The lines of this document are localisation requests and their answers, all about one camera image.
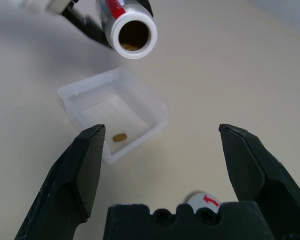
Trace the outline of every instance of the white table surface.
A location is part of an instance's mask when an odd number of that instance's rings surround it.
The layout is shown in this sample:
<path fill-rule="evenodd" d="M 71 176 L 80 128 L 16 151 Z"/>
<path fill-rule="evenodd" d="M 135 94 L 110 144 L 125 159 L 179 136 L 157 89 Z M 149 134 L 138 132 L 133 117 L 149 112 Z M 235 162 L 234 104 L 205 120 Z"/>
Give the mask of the white table surface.
<path fill-rule="evenodd" d="M 75 240 L 102 239 L 107 208 L 175 212 L 192 191 L 236 201 L 218 132 L 257 135 L 300 187 L 300 36 L 245 0 L 152 0 L 153 52 L 123 59 L 65 19 L 0 0 L 0 240 L 13 239 L 50 167 L 79 134 L 61 86 L 131 69 L 167 102 L 169 127 L 114 165 L 102 164 L 92 216 Z M 93 13 L 94 0 L 80 8 Z"/>

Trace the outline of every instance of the red marking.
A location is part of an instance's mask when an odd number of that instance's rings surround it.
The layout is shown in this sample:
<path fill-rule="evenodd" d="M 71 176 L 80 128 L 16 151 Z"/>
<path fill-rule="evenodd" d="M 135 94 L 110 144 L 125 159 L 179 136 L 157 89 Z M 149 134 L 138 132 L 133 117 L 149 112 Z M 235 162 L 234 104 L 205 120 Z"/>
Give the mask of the red marking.
<path fill-rule="evenodd" d="M 203 200 L 204 201 L 206 201 L 207 203 L 213 203 L 216 207 L 218 207 L 219 206 L 219 203 L 216 201 L 216 200 L 214 200 L 214 199 L 212 199 L 212 198 L 209 198 L 208 196 L 207 196 L 207 194 L 203 197 Z"/>
<path fill-rule="evenodd" d="M 105 0 L 105 3 L 108 6 L 114 19 L 118 19 L 122 14 L 126 13 L 118 0 Z"/>

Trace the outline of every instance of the small brown pill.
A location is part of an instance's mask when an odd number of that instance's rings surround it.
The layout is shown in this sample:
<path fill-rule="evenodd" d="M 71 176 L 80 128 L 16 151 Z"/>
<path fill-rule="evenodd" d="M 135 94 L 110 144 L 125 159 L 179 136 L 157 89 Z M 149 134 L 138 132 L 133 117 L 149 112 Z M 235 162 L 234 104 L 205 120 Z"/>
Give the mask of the small brown pill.
<path fill-rule="evenodd" d="M 127 134 L 120 133 L 118 135 L 113 136 L 112 139 L 115 143 L 117 143 L 117 142 L 121 142 L 121 141 L 125 140 L 126 138 L 127 138 Z"/>
<path fill-rule="evenodd" d="M 137 47 L 137 46 L 133 46 L 129 43 L 122 43 L 121 46 L 125 49 L 125 50 L 128 50 L 128 51 L 137 51 L 140 49 L 140 47 Z"/>

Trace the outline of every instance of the red arrow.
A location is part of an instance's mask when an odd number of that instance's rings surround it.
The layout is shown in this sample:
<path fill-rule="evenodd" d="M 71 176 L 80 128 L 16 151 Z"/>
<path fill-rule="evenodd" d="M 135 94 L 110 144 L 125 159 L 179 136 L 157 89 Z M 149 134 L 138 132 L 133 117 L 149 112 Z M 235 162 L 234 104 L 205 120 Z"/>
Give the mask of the red arrow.
<path fill-rule="evenodd" d="M 208 196 L 207 196 L 207 194 L 203 197 L 203 200 L 204 201 L 206 201 L 207 203 L 213 203 L 216 207 L 218 207 L 219 206 L 219 203 L 216 201 L 216 200 L 214 200 L 214 199 L 212 199 L 212 198 L 209 198 Z"/>

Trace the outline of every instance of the clear plastic container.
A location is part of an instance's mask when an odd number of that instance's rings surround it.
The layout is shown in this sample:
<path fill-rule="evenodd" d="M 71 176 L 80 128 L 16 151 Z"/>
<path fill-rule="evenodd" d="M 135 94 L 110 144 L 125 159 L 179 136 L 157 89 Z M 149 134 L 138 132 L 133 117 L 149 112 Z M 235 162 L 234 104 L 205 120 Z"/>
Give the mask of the clear plastic container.
<path fill-rule="evenodd" d="M 300 0 L 249 0 L 256 6 L 280 18 L 285 30 L 295 27 L 300 31 Z"/>
<path fill-rule="evenodd" d="M 113 164 L 168 125 L 166 104 L 132 73 L 117 68 L 58 90 L 66 114 L 82 131 L 105 124 L 102 159 Z M 114 142 L 113 136 L 127 138 Z"/>

